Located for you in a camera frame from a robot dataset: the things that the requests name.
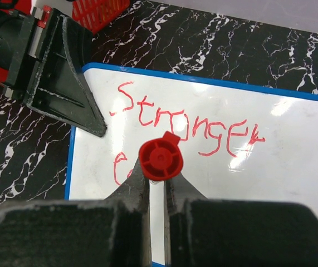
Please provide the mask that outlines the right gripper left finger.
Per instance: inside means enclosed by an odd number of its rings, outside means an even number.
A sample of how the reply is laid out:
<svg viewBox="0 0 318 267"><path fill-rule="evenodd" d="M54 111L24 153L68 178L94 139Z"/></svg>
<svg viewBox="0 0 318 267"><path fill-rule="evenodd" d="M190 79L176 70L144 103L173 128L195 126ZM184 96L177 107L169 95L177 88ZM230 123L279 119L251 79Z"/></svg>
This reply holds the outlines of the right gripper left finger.
<svg viewBox="0 0 318 267"><path fill-rule="evenodd" d="M150 266L149 181L139 163L100 200L0 205L0 266Z"/></svg>

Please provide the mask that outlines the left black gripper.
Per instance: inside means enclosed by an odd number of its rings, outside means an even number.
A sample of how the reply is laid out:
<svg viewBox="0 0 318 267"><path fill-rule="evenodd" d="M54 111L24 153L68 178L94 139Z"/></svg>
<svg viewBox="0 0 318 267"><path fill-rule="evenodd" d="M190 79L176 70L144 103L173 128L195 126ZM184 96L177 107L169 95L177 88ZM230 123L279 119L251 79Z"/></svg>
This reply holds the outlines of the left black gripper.
<svg viewBox="0 0 318 267"><path fill-rule="evenodd" d="M11 49L4 95L34 111L95 136L107 130L82 70L90 60L91 32L48 5L9 14L4 40Z"/></svg>

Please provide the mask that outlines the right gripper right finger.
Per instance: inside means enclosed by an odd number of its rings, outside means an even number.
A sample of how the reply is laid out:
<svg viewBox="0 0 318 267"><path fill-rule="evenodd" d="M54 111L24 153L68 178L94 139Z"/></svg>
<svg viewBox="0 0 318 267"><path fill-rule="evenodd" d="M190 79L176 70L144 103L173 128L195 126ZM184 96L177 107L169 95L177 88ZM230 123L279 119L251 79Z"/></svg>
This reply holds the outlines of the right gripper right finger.
<svg viewBox="0 0 318 267"><path fill-rule="evenodd" d="M166 266L318 266L318 219L291 202L209 199L164 183Z"/></svg>

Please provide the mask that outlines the white blue-framed whiteboard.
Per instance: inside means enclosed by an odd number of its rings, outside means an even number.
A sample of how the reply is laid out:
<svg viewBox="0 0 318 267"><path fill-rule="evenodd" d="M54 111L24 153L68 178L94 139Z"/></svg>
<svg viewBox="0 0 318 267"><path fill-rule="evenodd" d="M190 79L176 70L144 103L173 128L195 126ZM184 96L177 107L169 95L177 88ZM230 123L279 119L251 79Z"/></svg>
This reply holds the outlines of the white blue-framed whiteboard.
<svg viewBox="0 0 318 267"><path fill-rule="evenodd" d="M317 95L102 63L83 71L107 132L71 130L66 199L108 197L140 147L169 131L179 175L205 197L298 203L318 219ZM165 181L148 181L151 257L163 266Z"/></svg>

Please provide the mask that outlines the red whiteboard marker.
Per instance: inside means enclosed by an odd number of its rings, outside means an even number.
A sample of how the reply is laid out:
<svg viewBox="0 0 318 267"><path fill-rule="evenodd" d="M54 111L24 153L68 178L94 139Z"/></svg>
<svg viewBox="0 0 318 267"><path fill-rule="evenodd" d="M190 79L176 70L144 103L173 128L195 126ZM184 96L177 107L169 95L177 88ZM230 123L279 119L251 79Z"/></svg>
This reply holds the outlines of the red whiteboard marker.
<svg viewBox="0 0 318 267"><path fill-rule="evenodd" d="M166 131L161 138L149 140L140 147L138 159L145 178L162 182L181 173L184 161L179 142L179 136Z"/></svg>

